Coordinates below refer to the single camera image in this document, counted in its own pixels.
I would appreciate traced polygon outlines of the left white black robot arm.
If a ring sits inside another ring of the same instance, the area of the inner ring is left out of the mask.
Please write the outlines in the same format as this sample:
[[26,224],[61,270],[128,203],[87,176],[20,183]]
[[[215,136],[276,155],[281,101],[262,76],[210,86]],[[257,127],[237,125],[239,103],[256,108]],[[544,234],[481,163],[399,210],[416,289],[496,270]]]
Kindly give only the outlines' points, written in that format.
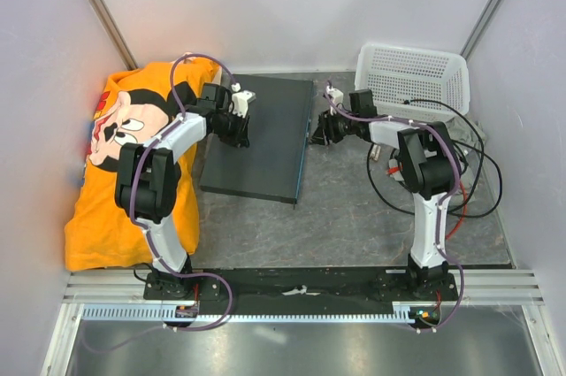
[[121,148],[115,203],[141,229],[154,268],[167,272],[164,290],[175,299],[187,298],[195,285],[172,216],[180,181],[178,161],[210,134],[231,147],[247,148],[249,104],[255,98],[238,83],[230,88],[207,83],[196,103],[182,107],[158,134]]

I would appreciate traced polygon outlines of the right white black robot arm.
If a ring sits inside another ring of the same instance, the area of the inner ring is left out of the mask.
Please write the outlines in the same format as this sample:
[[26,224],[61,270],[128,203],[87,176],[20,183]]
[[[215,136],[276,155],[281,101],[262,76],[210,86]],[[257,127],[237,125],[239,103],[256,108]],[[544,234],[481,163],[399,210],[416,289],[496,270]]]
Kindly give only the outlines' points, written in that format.
[[323,97],[329,109],[318,116],[313,143],[336,144],[355,135],[398,150],[399,173],[415,206],[415,234],[404,285],[411,297],[427,298],[437,288],[436,279],[447,274],[447,211],[462,173],[445,124],[379,116],[369,89],[349,95],[348,111],[339,89],[327,87]]

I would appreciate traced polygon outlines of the dark blue network switch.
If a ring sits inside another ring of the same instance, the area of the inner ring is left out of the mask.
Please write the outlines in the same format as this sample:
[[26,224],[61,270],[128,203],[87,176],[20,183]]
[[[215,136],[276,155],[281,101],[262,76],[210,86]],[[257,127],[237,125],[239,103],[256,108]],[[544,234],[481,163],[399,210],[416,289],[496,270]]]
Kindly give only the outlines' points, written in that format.
[[236,149],[210,140],[202,191],[297,204],[310,130],[314,82],[238,74],[256,94],[249,105],[249,146]]

